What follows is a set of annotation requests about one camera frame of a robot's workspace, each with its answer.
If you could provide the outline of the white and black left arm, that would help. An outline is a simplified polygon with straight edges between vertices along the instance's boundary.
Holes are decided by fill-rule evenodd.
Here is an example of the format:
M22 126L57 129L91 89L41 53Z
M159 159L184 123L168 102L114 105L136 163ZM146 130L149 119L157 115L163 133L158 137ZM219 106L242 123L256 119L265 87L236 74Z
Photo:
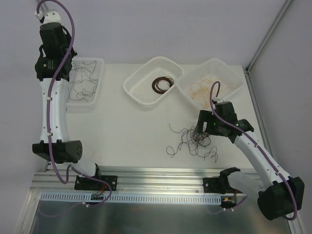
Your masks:
M72 69L73 36L58 22L40 26L42 45L35 64L43 104L43 121L40 140L32 145L37 156L51 162L54 170L58 164L67 165L81 177L92 190L102 186L95 163L82 158L82 143L70 140L66 121L66 102L69 95L69 75Z

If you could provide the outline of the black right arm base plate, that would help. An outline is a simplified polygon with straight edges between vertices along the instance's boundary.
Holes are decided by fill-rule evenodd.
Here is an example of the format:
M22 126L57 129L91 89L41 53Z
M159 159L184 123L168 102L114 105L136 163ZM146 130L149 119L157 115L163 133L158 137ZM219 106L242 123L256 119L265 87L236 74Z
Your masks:
M204 177L202 181L204 193L235 193L235 189L229 186L227 179L221 179L219 177Z

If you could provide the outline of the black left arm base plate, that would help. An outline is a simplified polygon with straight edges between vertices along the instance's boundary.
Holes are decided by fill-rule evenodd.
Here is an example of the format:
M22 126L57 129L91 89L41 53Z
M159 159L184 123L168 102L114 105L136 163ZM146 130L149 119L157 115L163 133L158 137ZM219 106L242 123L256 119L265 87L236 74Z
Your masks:
M118 177L116 175L101 175L99 178L95 177L95 179L77 176L74 189L77 191L100 191L104 186L104 190L109 191L109 185L112 191L117 190Z

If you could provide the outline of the brown yellow wire ball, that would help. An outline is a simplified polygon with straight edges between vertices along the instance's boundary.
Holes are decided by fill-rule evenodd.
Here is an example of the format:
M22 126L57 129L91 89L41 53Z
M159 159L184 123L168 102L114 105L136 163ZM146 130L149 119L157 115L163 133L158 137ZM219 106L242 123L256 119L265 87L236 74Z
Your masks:
M183 146L186 146L191 156L197 156L203 160L212 158L215 163L218 161L217 147L212 146L209 134L196 132L194 126L175 131L169 124L169 129L180 136L180 143L176 149L173 146L167 146L166 148L166 153L170 157L174 157L182 150Z

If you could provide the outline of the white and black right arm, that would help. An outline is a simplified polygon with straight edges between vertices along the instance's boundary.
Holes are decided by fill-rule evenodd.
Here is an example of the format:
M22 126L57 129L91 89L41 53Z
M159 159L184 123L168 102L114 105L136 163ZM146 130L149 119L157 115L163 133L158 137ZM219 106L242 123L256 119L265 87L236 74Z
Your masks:
M239 168L232 167L211 179L209 190L225 194L238 190L255 200L261 213L273 220L283 217L293 221L302 207L304 182L287 173L260 144L253 126L239 120L231 102L215 103L211 111L201 110L195 131L210 136L228 138L249 160L260 181L256 181Z

